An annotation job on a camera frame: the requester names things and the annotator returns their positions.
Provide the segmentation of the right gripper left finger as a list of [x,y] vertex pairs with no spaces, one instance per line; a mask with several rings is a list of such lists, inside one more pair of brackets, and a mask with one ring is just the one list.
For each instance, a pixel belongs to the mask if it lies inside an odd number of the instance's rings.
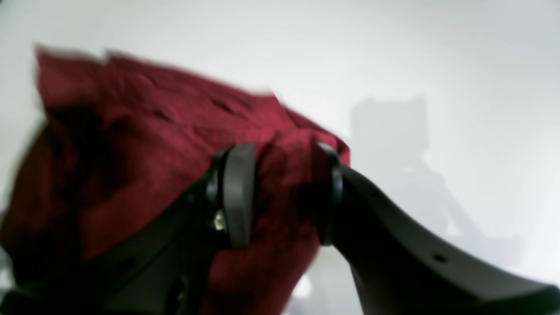
[[154,221],[50,281],[18,285],[3,315],[196,315],[222,249],[250,246],[256,152],[214,155],[207,172]]

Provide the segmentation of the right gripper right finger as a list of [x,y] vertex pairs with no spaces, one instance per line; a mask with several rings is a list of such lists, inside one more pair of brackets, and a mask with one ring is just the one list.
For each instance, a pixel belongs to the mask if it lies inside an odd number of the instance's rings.
[[315,144],[316,227],[351,267],[366,315],[557,315],[558,287],[508,273],[451,245]]

